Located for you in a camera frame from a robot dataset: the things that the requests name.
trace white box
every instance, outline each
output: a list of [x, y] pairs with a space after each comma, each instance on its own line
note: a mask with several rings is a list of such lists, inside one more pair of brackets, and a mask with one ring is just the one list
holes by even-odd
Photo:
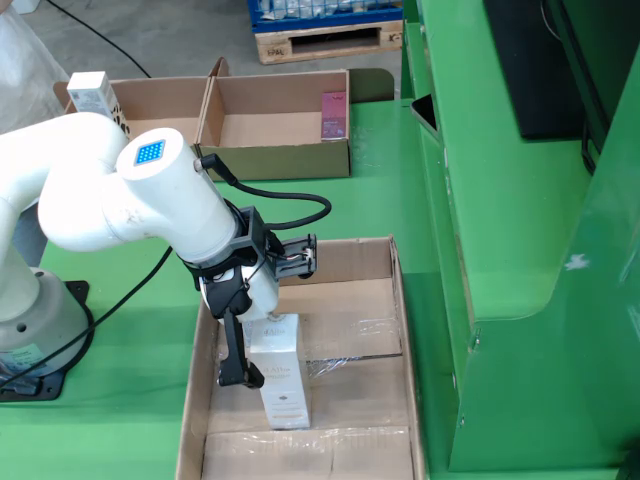
[[93, 112], [113, 119], [131, 138], [131, 129], [105, 72], [75, 72], [67, 85], [78, 112]]
[[271, 428], [309, 428], [309, 374], [298, 314], [253, 322], [249, 358], [264, 375], [260, 394]]

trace white bag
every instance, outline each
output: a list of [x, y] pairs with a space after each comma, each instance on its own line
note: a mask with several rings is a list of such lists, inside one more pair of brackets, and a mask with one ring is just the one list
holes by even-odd
[[62, 115], [61, 81], [69, 76], [14, 8], [0, 14], [0, 135]]

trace black mounting plate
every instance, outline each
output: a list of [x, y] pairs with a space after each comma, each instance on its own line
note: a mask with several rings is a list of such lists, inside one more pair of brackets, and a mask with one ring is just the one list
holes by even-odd
[[284, 255], [276, 258], [276, 278], [299, 276], [309, 278], [318, 267], [315, 235], [297, 237], [282, 242]]
[[[93, 315], [91, 314], [91, 310], [87, 307], [89, 283], [84, 280], [64, 283], [71, 295], [73, 295], [73, 298], [78, 301], [87, 314], [88, 325], [92, 325]], [[16, 389], [7, 386], [3, 390], [0, 390], [0, 403], [44, 402], [58, 398], [62, 393], [62, 387], [64, 385], [64, 379], [67, 372], [71, 370], [82, 359], [82, 357], [84, 357], [87, 350], [89, 350], [92, 341], [93, 331], [85, 338], [84, 344], [78, 354], [63, 369], [50, 373], [49, 375], [45, 375], [44, 377], [23, 377], [24, 381], [22, 381], [22, 379], [18, 380], [20, 383]], [[9, 378], [10, 375], [4, 375], [0, 372], [0, 381], [5, 381]]]

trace black cable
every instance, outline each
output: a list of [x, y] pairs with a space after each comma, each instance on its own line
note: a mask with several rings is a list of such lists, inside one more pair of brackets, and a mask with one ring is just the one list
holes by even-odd
[[51, 0], [47, 0], [47, 2], [49, 2], [53, 7], [57, 8], [58, 10], [60, 10], [62, 13], [64, 13], [65, 15], [68, 15], [69, 17], [73, 18], [76, 22], [78, 22], [81, 25], [84, 25], [85, 27], [87, 27], [89, 30], [91, 30], [93, 33], [95, 33], [96, 35], [98, 35], [101, 39], [103, 39], [105, 42], [107, 42], [109, 45], [111, 45], [113, 48], [115, 48], [116, 50], [118, 50], [120, 53], [122, 53], [125, 57], [127, 57], [129, 60], [131, 60], [134, 65], [136, 67], [138, 67], [140, 69], [140, 71], [142, 73], [144, 73], [147, 78], [151, 78], [151, 75], [149, 75], [149, 73], [142, 68], [142, 65], [140, 65], [138, 62], [136, 62], [136, 60], [129, 55], [127, 52], [125, 52], [122, 48], [120, 48], [118, 45], [116, 45], [115, 43], [113, 43], [111, 40], [109, 40], [107, 37], [105, 37], [104, 35], [102, 35], [100, 32], [98, 32], [95, 28], [93, 28], [91, 25], [88, 25], [87, 23], [83, 22], [82, 20], [80, 20], [78, 17], [76, 17], [75, 15], [69, 13], [67, 10], [65, 10], [64, 8], [62, 8], [60, 5], [58, 5], [57, 3], [52, 2]]
[[316, 202], [323, 205], [323, 209], [318, 213], [309, 215], [308, 217], [294, 220], [291, 222], [283, 223], [265, 223], [265, 228], [269, 230], [289, 230], [291, 228], [302, 227], [303, 225], [309, 225], [310, 223], [317, 222], [321, 218], [326, 217], [331, 212], [331, 202], [320, 195], [313, 195], [310, 193], [281, 193], [281, 192], [268, 192], [266, 190], [260, 190], [259, 188], [249, 187], [242, 184], [236, 176], [231, 173], [229, 168], [224, 164], [218, 155], [215, 153], [202, 157], [200, 159], [202, 168], [211, 168], [231, 187], [248, 193], [250, 195], [256, 195], [258, 197], [276, 198], [283, 200], [306, 200], [309, 202]]
[[122, 307], [122, 305], [124, 305], [131, 297], [133, 297], [136, 293], [138, 293], [138, 290], [140, 290], [142, 287], [144, 287], [149, 280], [151, 280], [156, 273], [158, 273], [158, 271], [162, 268], [162, 266], [164, 265], [164, 263], [167, 261], [167, 259], [169, 258], [169, 255], [171, 255], [171, 252], [173, 251], [173, 248], [169, 247], [167, 248], [167, 250], [164, 252], [164, 255], [162, 255], [162, 258], [160, 259], [160, 261], [156, 264], [155, 267], [153, 267], [153, 269], [147, 274], [146, 277], [144, 277], [142, 279], [142, 281], [140, 281], [140, 283], [138, 283], [135, 287], [133, 287], [129, 293], [127, 293], [124, 297], [122, 297], [122, 299], [120, 299], [120, 301], [118, 303], [116, 303], [113, 307], [111, 307], [109, 309], [109, 311], [107, 313], [105, 313], [104, 315], [102, 315], [98, 320], [96, 320], [95, 322], [93, 322], [93, 324], [91, 324], [86, 330], [84, 330], [82, 333], [79, 333], [73, 340], [67, 342], [66, 344], [64, 344], [62, 347], [60, 347], [59, 349], [57, 349], [55, 352], [53, 352], [50, 355], [47, 355], [45, 358], [43, 358], [42, 360], [40, 360], [39, 362], [34, 363], [33, 365], [31, 365], [29, 368], [27, 368], [26, 370], [23, 370], [20, 373], [15, 374], [14, 376], [12, 376], [11, 378], [9, 378], [9, 380], [6, 380], [2, 383], [0, 383], [0, 390], [2, 390], [4, 387], [6, 387], [7, 385], [9, 385], [12, 382], [15, 382], [16, 380], [18, 380], [19, 378], [24, 377], [25, 375], [28, 375], [29, 373], [33, 372], [34, 370], [37, 370], [38, 368], [40, 368], [42, 365], [44, 365], [45, 363], [47, 363], [49, 360], [51, 360], [52, 358], [57, 357], [58, 355], [60, 355], [62, 352], [64, 352], [65, 350], [67, 350], [69, 347], [71, 347], [73, 344], [75, 344], [76, 342], [82, 340], [84, 337], [86, 337], [89, 333], [93, 332], [96, 328], [98, 328], [99, 325], [101, 325], [106, 319], [108, 319], [111, 315], [113, 315], [120, 307]]
[[587, 171], [593, 175], [596, 171], [596, 162], [593, 161], [591, 152], [589, 152], [589, 125], [586, 120], [582, 127], [582, 161]]
[[547, 4], [546, 0], [540, 0], [540, 12], [542, 13], [542, 20], [544, 21], [545, 26], [547, 27], [547, 30], [549, 30], [549, 33], [551, 35], [553, 35], [553, 37], [556, 40], [562, 41], [562, 39], [560, 38], [560, 35], [558, 35], [553, 28], [551, 28], [551, 25], [549, 24], [549, 22], [547, 21], [547, 14], [545, 12], [545, 5]]
[[266, 190], [260, 190], [258, 188], [249, 187], [238, 182], [235, 188], [251, 195], [265, 198], [276, 198], [284, 200], [307, 200], [309, 202], [320, 203], [324, 206], [322, 210], [308, 217], [301, 218], [299, 220], [293, 220], [291, 222], [283, 223], [265, 223], [265, 228], [269, 230], [289, 230], [291, 228], [302, 227], [303, 225], [309, 225], [310, 223], [317, 222], [321, 218], [326, 217], [331, 212], [331, 202], [320, 195], [312, 195], [310, 193], [280, 193], [280, 192], [268, 192]]

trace wooden pallet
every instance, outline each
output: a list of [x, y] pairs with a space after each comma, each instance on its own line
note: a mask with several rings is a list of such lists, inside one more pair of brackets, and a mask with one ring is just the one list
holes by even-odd
[[257, 33], [263, 65], [402, 48], [402, 21]]

